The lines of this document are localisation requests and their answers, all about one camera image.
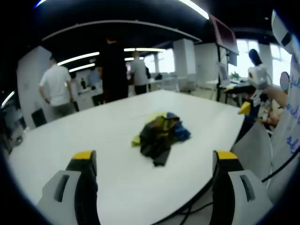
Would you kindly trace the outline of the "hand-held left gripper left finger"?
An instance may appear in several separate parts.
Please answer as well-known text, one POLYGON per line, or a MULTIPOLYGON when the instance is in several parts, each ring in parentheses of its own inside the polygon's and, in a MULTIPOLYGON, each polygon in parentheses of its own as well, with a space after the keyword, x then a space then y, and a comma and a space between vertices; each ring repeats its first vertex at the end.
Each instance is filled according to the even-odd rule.
POLYGON ((42 188, 39 211, 53 225, 99 225, 95 150, 72 156, 42 188))

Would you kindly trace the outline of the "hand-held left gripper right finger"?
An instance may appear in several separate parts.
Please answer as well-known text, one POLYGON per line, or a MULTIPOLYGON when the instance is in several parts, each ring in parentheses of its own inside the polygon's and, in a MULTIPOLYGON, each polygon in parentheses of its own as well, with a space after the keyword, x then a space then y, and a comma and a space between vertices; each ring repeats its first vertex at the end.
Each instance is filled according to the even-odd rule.
POLYGON ((273 207, 266 187, 234 153, 215 150, 212 171, 213 225, 255 225, 273 207))

